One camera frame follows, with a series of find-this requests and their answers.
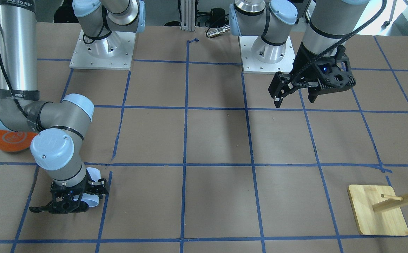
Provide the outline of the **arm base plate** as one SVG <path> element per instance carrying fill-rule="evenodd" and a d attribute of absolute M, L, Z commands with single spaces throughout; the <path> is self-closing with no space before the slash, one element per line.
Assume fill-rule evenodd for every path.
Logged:
<path fill-rule="evenodd" d="M 130 70 L 136 33 L 113 32 L 109 37 L 87 44 L 80 31 L 71 56 L 71 69 Z"/>
<path fill-rule="evenodd" d="M 290 37 L 285 44 L 273 46 L 265 43 L 260 36 L 239 37 L 244 73 L 275 74 L 292 71 L 295 58 Z"/>

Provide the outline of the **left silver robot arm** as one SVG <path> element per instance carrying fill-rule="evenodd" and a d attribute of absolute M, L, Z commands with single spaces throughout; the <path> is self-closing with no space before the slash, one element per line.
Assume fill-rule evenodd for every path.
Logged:
<path fill-rule="evenodd" d="M 308 100 L 348 91 L 356 85 L 344 43 L 355 35 L 355 26 L 367 0 L 317 0 L 315 9 L 289 72 L 278 71 L 268 92 L 279 108 L 283 99 L 307 89 Z M 298 10 L 288 0 L 235 0 L 229 24 L 235 36 L 256 36 L 253 52 L 266 63 L 281 61 Z"/>

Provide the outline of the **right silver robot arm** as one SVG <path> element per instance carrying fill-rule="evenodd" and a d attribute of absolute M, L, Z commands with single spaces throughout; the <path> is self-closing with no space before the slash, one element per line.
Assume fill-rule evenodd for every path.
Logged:
<path fill-rule="evenodd" d="M 79 155 L 94 105 L 77 93 L 59 103 L 40 100 L 36 23 L 33 0 L 0 0 L 0 130 L 37 134 L 30 150 L 53 181 L 52 199 L 31 212 L 86 212 L 109 193 L 107 180 Z"/>

